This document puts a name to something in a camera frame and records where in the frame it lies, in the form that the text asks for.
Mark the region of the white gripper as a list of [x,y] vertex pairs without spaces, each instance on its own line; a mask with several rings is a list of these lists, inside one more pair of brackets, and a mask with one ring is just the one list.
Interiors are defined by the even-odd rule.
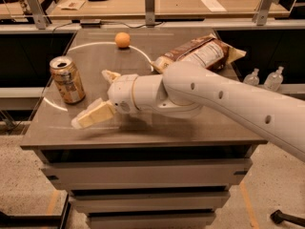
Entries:
[[136,114],[138,109],[133,100],[133,85],[138,74],[125,74],[103,70],[104,79],[110,83],[109,101],[98,98],[84,111],[79,113],[71,125],[75,129],[85,129],[94,124],[114,117],[116,111],[121,114]]

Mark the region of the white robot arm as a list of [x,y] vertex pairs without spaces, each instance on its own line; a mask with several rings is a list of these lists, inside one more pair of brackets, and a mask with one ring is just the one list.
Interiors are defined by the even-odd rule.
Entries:
[[111,84],[107,101],[96,99],[71,125],[84,129],[115,113],[155,114],[178,118],[212,108],[305,161],[305,101],[247,85],[191,62],[174,62],[162,74],[102,72]]

